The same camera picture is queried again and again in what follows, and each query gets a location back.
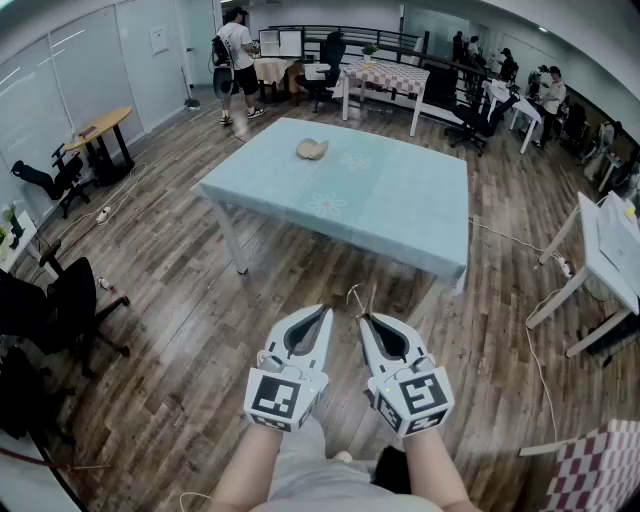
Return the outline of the round wooden table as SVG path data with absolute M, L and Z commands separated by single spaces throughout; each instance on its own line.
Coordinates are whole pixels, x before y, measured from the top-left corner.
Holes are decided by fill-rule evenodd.
M 118 183 L 134 169 L 135 163 L 120 130 L 120 124 L 132 114 L 132 111 L 132 106 L 119 107 L 89 125 L 89 127 L 96 126 L 98 129 L 93 137 L 84 140 L 76 135 L 71 142 L 64 144 L 64 149 L 67 152 L 81 148 L 87 150 L 89 163 L 94 169 L 94 175 L 100 187 L 108 187 Z M 115 164 L 107 149 L 104 136 L 109 131 L 114 133 L 117 140 L 124 160 L 122 164 Z

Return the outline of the person's light grey shirt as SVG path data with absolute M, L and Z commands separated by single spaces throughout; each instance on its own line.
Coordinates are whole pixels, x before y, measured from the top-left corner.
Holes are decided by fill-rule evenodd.
M 430 501 L 394 494 L 359 468 L 329 460 L 276 464 L 268 500 L 254 512 L 442 512 Z

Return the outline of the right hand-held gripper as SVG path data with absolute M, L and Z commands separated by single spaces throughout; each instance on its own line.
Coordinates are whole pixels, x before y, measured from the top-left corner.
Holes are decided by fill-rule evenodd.
M 418 332 L 381 313 L 364 315 L 359 329 L 366 362 L 376 375 L 367 382 L 371 407 L 393 432 L 409 437 L 443 423 L 454 407 L 452 389 L 445 368 L 426 355 Z M 393 361 L 414 362 L 385 374 Z

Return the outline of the table with beige cloth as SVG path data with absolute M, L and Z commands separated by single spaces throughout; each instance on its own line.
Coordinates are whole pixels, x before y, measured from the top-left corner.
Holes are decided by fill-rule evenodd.
M 260 57 L 254 61 L 254 67 L 262 103 L 286 101 L 300 91 L 296 77 L 303 72 L 303 67 L 299 60 Z

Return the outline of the table with checkered cloth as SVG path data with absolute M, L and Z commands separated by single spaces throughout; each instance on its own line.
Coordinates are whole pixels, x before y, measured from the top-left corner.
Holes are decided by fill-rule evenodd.
M 370 83 L 395 91 L 403 91 L 416 96 L 409 135 L 415 135 L 421 113 L 424 92 L 430 72 L 408 64 L 364 60 L 346 65 L 338 76 L 333 98 L 342 99 L 342 120 L 349 118 L 350 80 L 361 82 L 360 96 L 365 96 L 366 84 Z

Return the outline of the red checkered cloth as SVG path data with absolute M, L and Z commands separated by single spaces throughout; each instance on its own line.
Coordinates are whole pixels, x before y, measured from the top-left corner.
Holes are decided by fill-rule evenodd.
M 525 447 L 556 466 L 541 512 L 621 512 L 640 491 L 640 421 L 613 419 L 582 437 Z

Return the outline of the person's left forearm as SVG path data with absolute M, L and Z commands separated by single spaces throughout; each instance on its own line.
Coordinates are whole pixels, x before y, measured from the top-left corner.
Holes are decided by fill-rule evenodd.
M 251 424 L 212 494 L 207 512 L 251 512 L 265 503 L 283 433 Z

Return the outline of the white shelf cabinet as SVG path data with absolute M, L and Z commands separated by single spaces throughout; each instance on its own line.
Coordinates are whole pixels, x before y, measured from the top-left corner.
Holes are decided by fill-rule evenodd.
M 260 55 L 268 58 L 303 57 L 303 31 L 267 29 L 259 31 Z

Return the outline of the light blue flowered tablecloth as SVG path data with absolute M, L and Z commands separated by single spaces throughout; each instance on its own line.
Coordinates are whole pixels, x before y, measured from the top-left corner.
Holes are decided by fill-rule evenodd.
M 296 155 L 302 139 L 324 157 Z M 465 161 L 368 132 L 280 118 L 193 189 L 395 259 L 462 292 L 468 259 Z

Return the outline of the white desk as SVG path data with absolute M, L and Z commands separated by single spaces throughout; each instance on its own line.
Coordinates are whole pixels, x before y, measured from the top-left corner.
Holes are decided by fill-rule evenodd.
M 492 79 L 491 81 L 485 80 L 482 83 L 482 88 L 483 99 L 481 100 L 479 113 L 483 111 L 484 105 L 487 104 L 487 119 L 490 119 L 496 105 L 505 103 L 509 99 L 511 92 L 505 82 L 495 79 Z M 520 97 L 511 109 L 514 110 L 514 114 L 509 127 L 510 131 L 514 130 L 516 121 L 520 114 L 524 115 L 528 119 L 525 138 L 519 150 L 521 154 L 524 154 L 529 146 L 535 128 L 542 124 L 542 118 L 537 109 L 525 97 Z
M 557 253 L 576 222 L 582 230 L 584 263 L 563 288 L 552 293 L 541 309 L 527 319 L 526 327 L 539 325 L 590 278 L 604 285 L 621 307 L 600 327 L 568 348 L 565 352 L 568 358 L 596 343 L 627 317 L 640 317 L 640 226 L 633 204 L 613 192 L 600 203 L 579 193 L 576 207 L 539 256 L 541 265 Z

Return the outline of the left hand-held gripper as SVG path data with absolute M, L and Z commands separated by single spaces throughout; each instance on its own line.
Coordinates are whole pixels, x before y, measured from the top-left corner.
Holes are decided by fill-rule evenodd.
M 334 323 L 327 305 L 301 308 L 271 329 L 249 372 L 244 399 L 246 419 L 292 433 L 300 430 L 329 383 L 324 369 Z M 300 358 L 303 369 L 283 359 Z

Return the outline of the small potted plant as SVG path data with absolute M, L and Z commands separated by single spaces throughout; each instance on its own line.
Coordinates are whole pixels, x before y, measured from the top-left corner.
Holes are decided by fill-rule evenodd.
M 10 201 L 0 209 L 0 246 L 8 243 L 8 247 L 15 250 L 24 234 L 24 228 L 20 224 L 17 215 L 16 201 Z

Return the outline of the thin wire-frame eyeglasses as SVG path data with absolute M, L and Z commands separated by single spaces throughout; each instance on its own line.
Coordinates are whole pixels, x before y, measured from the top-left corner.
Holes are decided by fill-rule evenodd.
M 360 295 L 359 291 L 364 289 L 364 285 L 361 283 L 357 283 L 352 285 L 346 295 L 346 305 L 349 305 L 350 302 L 355 303 L 355 314 L 354 318 L 356 320 L 360 319 L 362 316 L 366 314 L 370 314 L 373 312 L 374 304 L 375 304 L 375 296 L 377 292 L 377 283 L 374 282 L 369 291 L 368 299 L 364 301 Z

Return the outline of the black metal railing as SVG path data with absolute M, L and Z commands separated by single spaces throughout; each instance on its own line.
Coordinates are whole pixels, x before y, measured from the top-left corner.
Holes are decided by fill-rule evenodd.
M 424 81 L 423 93 L 404 84 L 397 85 L 384 78 L 380 83 L 359 78 L 349 80 L 350 92 L 355 94 L 365 87 L 365 96 L 388 107 L 413 110 L 416 101 L 421 101 L 421 112 L 427 116 L 450 120 L 456 106 L 470 107 L 478 112 L 489 108 L 484 85 L 490 80 L 487 72 L 479 65 L 466 66 L 426 53 L 428 38 L 368 28 L 328 25 L 282 25 L 272 26 L 272 31 L 298 31 L 301 34 L 300 60 L 305 64 L 318 64 L 325 58 L 328 38 L 337 33 L 345 46 L 339 68 L 362 64 L 362 50 L 374 45 L 378 50 L 373 54 L 372 66 L 377 70 L 387 69 L 399 77 L 407 75 L 411 80 Z

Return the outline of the black waist pouch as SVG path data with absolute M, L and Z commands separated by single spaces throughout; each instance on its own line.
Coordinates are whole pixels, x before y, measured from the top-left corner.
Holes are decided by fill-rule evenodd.
M 372 483 L 394 493 L 409 493 L 410 481 L 405 453 L 393 446 L 385 447 L 377 460 Z

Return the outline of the black office chair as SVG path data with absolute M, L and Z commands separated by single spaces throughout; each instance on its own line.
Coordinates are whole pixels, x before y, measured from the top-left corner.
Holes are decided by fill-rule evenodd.
M 39 263 L 50 264 L 57 279 L 43 290 L 0 269 L 0 335 L 24 338 L 44 354 L 63 350 L 74 353 L 82 363 L 82 373 L 91 378 L 90 358 L 96 340 L 124 357 L 125 345 L 118 345 L 100 332 L 102 322 L 130 300 L 122 296 L 102 310 L 97 309 L 97 291 L 92 267 L 81 257 L 62 267 L 56 259 L 61 241 L 56 240 Z
M 504 114 L 520 100 L 518 93 L 511 93 L 509 99 L 500 106 L 493 109 L 489 117 L 477 113 L 468 106 L 456 106 L 453 109 L 454 115 L 462 121 L 460 126 L 450 126 L 444 130 L 445 135 L 458 133 L 460 137 L 451 142 L 455 147 L 462 142 L 470 142 L 477 148 L 477 154 L 482 157 L 487 146 L 488 139 L 496 133 L 497 127 Z
M 68 162 L 64 161 L 66 154 L 67 151 L 64 149 L 64 144 L 61 144 L 52 154 L 52 167 L 58 169 L 58 173 L 54 178 L 25 164 L 22 160 L 18 160 L 11 168 L 11 173 L 14 176 L 42 188 L 51 200 L 58 201 L 61 205 L 64 219 L 68 218 L 69 208 L 74 198 L 81 198 L 86 204 L 90 203 L 90 198 L 85 189 L 89 186 L 97 185 L 96 178 L 81 180 L 83 162 L 79 152 L 75 151 Z
M 295 78 L 297 85 L 308 93 L 314 113 L 318 112 L 320 100 L 328 98 L 331 88 L 337 84 L 345 50 L 343 34 L 337 31 L 329 33 L 321 45 L 319 61 L 304 64 L 303 74 Z

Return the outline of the tan glasses case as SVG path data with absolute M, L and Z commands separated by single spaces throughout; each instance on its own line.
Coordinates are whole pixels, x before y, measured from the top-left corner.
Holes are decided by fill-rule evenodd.
M 324 157 L 328 148 L 328 140 L 317 142 L 311 138 L 305 138 L 296 147 L 296 155 L 303 160 L 317 161 Z

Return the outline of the black backpack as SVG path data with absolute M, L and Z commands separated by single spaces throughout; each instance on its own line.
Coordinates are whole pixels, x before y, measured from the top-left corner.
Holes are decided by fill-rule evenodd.
M 233 68 L 233 58 L 231 55 L 231 47 L 227 40 L 222 39 L 220 36 L 215 36 L 212 39 L 212 64 L 215 68 L 227 67 Z

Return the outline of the person's light grey trousers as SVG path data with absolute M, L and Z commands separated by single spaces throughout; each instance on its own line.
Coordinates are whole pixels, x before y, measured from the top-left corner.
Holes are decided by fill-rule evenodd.
M 320 422 L 310 415 L 299 430 L 283 435 L 275 469 L 285 472 L 293 467 L 326 461 L 324 430 Z

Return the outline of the person's right forearm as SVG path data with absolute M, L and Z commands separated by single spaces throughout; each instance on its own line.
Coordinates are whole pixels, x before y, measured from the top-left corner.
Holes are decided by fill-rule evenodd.
M 443 512 L 481 512 L 469 498 L 464 482 L 438 431 L 433 428 L 403 439 L 411 492 Z

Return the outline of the broom with dustpan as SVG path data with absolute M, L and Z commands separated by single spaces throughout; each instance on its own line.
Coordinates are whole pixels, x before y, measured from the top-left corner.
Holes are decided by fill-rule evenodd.
M 192 72 L 191 72 L 191 61 L 190 61 L 192 51 L 193 51 L 192 47 L 187 46 L 185 48 L 185 56 L 183 59 L 183 65 L 181 70 L 182 70 L 182 75 L 183 75 L 186 94 L 187 94 L 184 104 L 189 110 L 197 111 L 201 108 L 201 103 L 199 100 L 195 99 L 192 95 L 193 88 L 194 88 L 194 84 L 192 80 Z

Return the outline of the white side table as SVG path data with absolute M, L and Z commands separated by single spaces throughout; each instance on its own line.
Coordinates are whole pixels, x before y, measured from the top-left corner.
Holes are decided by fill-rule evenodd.
M 18 259 L 24 254 L 28 254 L 36 261 L 40 260 L 40 253 L 33 243 L 33 239 L 36 235 L 36 228 L 34 226 L 28 226 L 25 229 L 24 234 L 21 236 L 16 249 L 9 249 L 6 256 L 0 257 L 0 269 L 4 272 L 9 272 Z

